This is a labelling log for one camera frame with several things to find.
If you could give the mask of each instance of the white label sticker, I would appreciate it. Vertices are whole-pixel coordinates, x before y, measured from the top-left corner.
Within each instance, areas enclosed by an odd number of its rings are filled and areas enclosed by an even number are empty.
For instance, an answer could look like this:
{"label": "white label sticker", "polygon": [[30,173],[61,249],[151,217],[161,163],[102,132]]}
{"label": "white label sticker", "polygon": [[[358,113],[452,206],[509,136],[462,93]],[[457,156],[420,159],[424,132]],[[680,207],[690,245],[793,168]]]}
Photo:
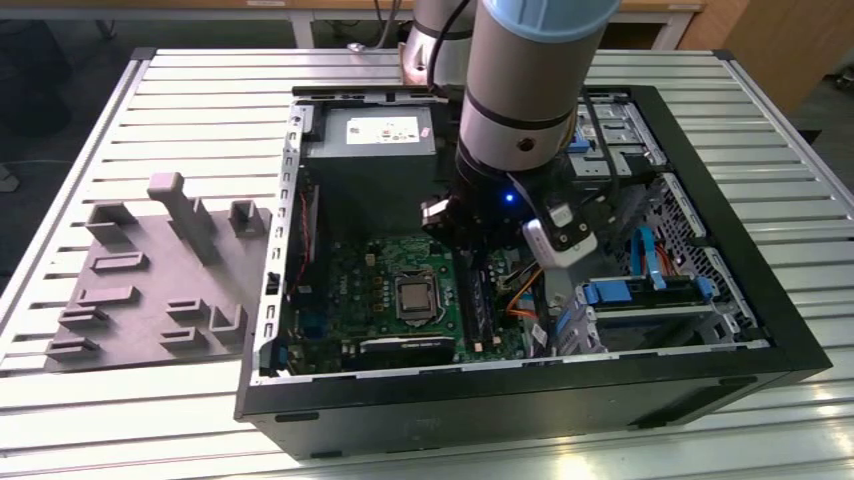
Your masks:
{"label": "white label sticker", "polygon": [[347,144],[418,143],[417,117],[362,117],[347,121]]}
{"label": "white label sticker", "polygon": [[246,0],[250,7],[285,7],[282,0]]}
{"label": "white label sticker", "polygon": [[549,334],[546,333],[546,330],[544,330],[544,327],[540,326],[540,323],[534,324],[534,328],[532,328],[532,335],[534,336],[540,344],[545,347],[546,340],[549,340]]}

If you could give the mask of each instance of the wooden cabinet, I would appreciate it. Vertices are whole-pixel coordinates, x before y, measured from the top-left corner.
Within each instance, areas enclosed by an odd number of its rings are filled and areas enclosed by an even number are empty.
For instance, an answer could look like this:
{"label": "wooden cabinet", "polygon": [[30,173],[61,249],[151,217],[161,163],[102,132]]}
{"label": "wooden cabinet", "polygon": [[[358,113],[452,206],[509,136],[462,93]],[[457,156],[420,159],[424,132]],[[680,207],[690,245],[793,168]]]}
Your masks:
{"label": "wooden cabinet", "polygon": [[788,113],[852,46],[852,0],[708,0],[680,44],[684,50],[730,50]]}

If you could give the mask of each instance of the slotted aluminum table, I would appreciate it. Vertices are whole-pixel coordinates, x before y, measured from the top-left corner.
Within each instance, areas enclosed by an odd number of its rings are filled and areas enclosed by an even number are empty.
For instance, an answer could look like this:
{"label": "slotted aluminum table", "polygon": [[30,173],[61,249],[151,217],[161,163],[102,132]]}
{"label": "slotted aluminum table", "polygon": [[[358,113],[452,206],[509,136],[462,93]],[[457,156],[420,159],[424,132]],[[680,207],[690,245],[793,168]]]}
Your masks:
{"label": "slotted aluminum table", "polygon": [[294,85],[397,83],[397,52],[161,50],[129,65],[0,300],[0,476],[851,478],[854,202],[736,62],[601,52],[590,84],[658,86],[835,363],[688,426],[298,464],[233,420],[239,361],[51,375],[43,351],[102,200],[137,215],[154,172],[209,210],[273,208]]}

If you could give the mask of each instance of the red cable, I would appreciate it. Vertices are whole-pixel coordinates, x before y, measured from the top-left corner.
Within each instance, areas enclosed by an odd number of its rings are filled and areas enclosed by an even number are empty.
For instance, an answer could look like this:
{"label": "red cable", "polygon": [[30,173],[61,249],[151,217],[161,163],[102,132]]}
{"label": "red cable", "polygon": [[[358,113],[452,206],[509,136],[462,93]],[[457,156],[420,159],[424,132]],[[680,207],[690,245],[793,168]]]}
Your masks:
{"label": "red cable", "polygon": [[297,291],[297,287],[299,285],[299,281],[303,279],[303,273],[306,273],[306,267],[309,266],[309,256],[310,256],[310,248],[309,248],[309,203],[306,202],[306,194],[299,192],[299,201],[303,204],[303,245],[306,246],[306,256],[303,258],[303,265],[299,267],[299,273],[297,274],[297,280],[294,281],[294,285],[291,286],[291,291],[289,292],[289,296],[294,295]]}

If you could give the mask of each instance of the motherboard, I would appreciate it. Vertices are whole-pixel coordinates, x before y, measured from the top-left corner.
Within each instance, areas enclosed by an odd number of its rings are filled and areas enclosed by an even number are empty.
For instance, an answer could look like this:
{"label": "motherboard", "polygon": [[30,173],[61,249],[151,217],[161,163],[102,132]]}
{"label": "motherboard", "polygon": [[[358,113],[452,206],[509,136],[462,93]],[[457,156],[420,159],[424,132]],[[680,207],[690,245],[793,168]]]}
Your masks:
{"label": "motherboard", "polygon": [[[510,270],[504,253],[490,260],[490,281]],[[493,348],[466,341],[452,252],[428,236],[401,236],[333,245],[327,305],[301,312],[303,340],[291,346],[303,373],[365,368],[357,363],[382,352],[373,368],[401,363],[472,363],[525,357],[518,321],[496,330]]]}

